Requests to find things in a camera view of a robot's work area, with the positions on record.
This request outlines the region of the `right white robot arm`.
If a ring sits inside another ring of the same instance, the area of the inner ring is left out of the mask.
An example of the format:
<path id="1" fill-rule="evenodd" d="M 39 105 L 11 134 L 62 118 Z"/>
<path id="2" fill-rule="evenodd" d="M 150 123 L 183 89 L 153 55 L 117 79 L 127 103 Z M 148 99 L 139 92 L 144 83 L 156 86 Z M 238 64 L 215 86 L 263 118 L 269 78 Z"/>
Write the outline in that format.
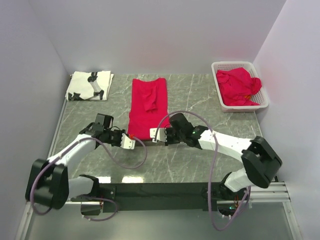
<path id="1" fill-rule="evenodd" d="M 216 188 L 211 192 L 213 197 L 231 200 L 248 187 L 268 189 L 283 164 L 261 136 L 253 139 L 235 137 L 214 131 L 208 123 L 194 126 L 182 112 L 174 113 L 168 120 L 169 125 L 162 128 L 157 137 L 165 145 L 185 143 L 192 148 L 229 156 L 242 164 L 241 169 L 227 173 L 215 184 Z"/>

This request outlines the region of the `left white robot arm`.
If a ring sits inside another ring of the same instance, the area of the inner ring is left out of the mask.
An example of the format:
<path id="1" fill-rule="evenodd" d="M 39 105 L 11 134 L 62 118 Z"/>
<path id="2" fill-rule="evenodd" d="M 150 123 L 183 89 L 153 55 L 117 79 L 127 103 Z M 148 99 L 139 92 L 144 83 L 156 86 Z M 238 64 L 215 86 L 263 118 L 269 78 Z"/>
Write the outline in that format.
<path id="1" fill-rule="evenodd" d="M 30 170 L 25 199 L 58 210 L 71 198 L 83 195 L 88 201 L 94 201 L 100 197 L 97 177 L 83 174 L 70 178 L 70 174 L 99 146 L 109 144 L 127 150 L 135 147 L 135 141 L 124 129 L 112 128 L 113 120 L 110 115 L 97 114 L 95 121 L 82 129 L 63 150 L 48 159 L 37 159 Z"/>

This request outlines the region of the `red t-shirt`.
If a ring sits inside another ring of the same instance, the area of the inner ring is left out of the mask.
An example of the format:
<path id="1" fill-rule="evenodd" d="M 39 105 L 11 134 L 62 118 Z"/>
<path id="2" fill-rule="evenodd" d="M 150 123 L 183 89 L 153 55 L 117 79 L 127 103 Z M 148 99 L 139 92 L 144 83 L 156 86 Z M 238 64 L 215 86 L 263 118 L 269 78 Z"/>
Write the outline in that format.
<path id="1" fill-rule="evenodd" d="M 127 133 L 149 141 L 150 129 L 156 128 L 168 114 L 168 91 L 165 78 L 142 81 L 134 78 Z"/>

